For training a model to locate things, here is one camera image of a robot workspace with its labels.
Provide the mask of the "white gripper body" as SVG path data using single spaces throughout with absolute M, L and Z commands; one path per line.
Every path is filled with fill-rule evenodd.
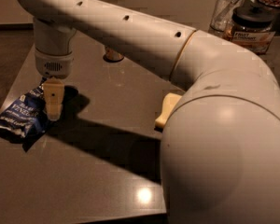
M 34 18 L 35 67 L 42 77 L 67 78 L 73 66 L 76 29 Z

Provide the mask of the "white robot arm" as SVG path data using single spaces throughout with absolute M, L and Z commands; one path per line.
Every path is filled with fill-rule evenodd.
M 280 88 L 251 51 L 99 0 L 18 0 L 184 90 L 161 140 L 169 224 L 280 224 Z

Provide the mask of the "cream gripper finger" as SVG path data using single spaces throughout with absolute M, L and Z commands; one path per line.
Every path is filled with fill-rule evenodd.
M 64 84 L 58 78 L 49 78 L 43 83 L 43 92 L 48 119 L 56 121 L 62 114 Z

